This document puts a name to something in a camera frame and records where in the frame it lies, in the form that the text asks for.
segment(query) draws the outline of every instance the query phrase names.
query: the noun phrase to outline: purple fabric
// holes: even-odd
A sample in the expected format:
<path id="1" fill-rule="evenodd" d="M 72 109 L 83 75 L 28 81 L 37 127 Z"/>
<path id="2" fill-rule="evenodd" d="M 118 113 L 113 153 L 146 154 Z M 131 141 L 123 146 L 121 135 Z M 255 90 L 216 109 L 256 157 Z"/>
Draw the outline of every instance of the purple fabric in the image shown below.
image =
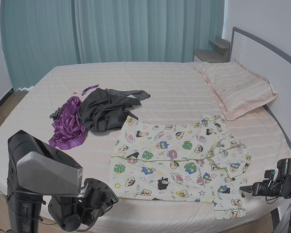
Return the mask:
<path id="1" fill-rule="evenodd" d="M 77 116 L 80 104 L 79 97 L 71 97 L 61 107 L 57 120 L 52 123 L 55 133 L 49 140 L 49 144 L 52 147 L 69 150 L 83 144 L 85 127 L 80 123 Z"/>
<path id="2" fill-rule="evenodd" d="M 99 84 L 96 84 L 96 85 L 94 85 L 94 86 L 87 87 L 87 88 L 82 92 L 82 96 L 84 96 L 88 90 L 90 90 L 90 89 L 94 89 L 94 88 L 97 88 L 98 86 L 99 86 Z"/>

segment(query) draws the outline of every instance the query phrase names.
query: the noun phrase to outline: pink pillow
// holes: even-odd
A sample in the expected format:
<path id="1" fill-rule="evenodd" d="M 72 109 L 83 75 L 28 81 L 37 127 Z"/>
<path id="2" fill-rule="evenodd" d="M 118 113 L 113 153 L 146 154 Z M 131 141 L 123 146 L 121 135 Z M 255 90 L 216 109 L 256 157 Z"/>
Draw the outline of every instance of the pink pillow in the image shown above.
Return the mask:
<path id="1" fill-rule="evenodd" d="M 278 95 L 266 78 L 236 62 L 209 64 L 198 71 L 208 81 L 222 112 L 230 121 L 267 104 Z"/>

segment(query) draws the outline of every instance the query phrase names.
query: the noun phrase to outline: curtain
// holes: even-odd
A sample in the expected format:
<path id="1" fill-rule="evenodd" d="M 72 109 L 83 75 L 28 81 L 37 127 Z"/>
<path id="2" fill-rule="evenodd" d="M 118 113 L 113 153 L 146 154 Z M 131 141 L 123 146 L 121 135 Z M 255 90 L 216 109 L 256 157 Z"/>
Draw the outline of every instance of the curtain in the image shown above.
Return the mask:
<path id="1" fill-rule="evenodd" d="M 224 0 L 1 0 L 14 88 L 59 65 L 193 60 L 222 35 Z"/>

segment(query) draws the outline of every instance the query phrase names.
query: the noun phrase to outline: bed frame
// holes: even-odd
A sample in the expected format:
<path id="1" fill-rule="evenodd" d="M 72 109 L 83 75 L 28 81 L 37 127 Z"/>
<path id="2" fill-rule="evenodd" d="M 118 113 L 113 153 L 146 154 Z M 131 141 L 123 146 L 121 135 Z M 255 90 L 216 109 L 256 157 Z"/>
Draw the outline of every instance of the bed frame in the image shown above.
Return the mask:
<path id="1" fill-rule="evenodd" d="M 228 61 L 238 61 L 275 86 L 279 95 L 264 108 L 277 121 L 291 149 L 291 56 L 261 38 L 233 27 Z"/>

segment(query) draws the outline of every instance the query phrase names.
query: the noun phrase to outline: fitted sheet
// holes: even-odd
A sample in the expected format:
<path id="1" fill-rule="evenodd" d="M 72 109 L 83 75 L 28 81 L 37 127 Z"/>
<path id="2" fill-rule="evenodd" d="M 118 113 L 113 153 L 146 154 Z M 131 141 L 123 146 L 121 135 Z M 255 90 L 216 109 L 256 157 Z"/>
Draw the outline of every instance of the fitted sheet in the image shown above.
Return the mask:
<path id="1" fill-rule="evenodd" d="M 151 94 L 141 106 L 130 108 L 144 122 L 193 125 L 204 113 L 220 115 L 221 109 L 207 82 L 197 72 L 206 62 L 111 62 L 60 66 L 51 70 L 15 107 L 0 127 L 0 191 L 7 193 L 7 139 L 22 129 L 47 142 L 53 135 L 49 115 L 74 92 L 99 83 L 102 89 L 142 89 Z M 229 132 L 252 153 L 248 184 L 262 181 L 264 170 L 276 169 L 281 158 L 291 157 L 275 120 L 262 108 L 234 121 L 226 121 Z M 88 132 L 83 145 L 65 152 L 84 168 L 83 179 L 93 177 L 108 183 L 109 160 L 119 130 Z M 247 194 L 247 213 L 236 219 L 216 220 L 213 205 L 184 201 L 120 199 L 99 218 L 92 232 L 220 232 L 258 219 L 283 202 L 268 205 L 263 197 Z M 47 206 L 41 215 L 51 218 Z"/>

